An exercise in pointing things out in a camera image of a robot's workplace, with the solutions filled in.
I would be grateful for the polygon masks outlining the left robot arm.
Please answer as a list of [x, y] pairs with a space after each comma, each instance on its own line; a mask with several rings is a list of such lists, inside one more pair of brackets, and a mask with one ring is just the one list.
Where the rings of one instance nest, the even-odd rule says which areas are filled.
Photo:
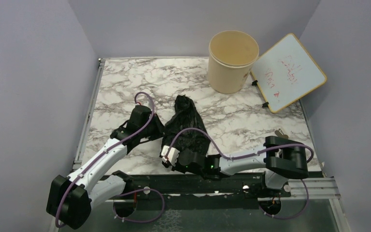
[[87, 163], [68, 176], [56, 176], [50, 187], [46, 212], [55, 217], [57, 227], [65, 225], [80, 228], [92, 209], [118, 195], [127, 198], [132, 184], [126, 174], [101, 178], [119, 160], [136, 146], [163, 136], [163, 124], [155, 114], [154, 106], [136, 105], [130, 118], [115, 129], [105, 145]]

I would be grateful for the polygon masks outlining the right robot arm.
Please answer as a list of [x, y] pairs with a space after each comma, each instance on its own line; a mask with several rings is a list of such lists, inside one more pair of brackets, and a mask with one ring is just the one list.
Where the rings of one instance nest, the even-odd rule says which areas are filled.
[[189, 149], [179, 151], [166, 147], [161, 153], [163, 164], [182, 173], [192, 173], [204, 179], [220, 180], [239, 172], [265, 169], [260, 192], [267, 197], [275, 194], [289, 179], [309, 176], [307, 145], [277, 136], [265, 138], [263, 146], [228, 155], [199, 155]]

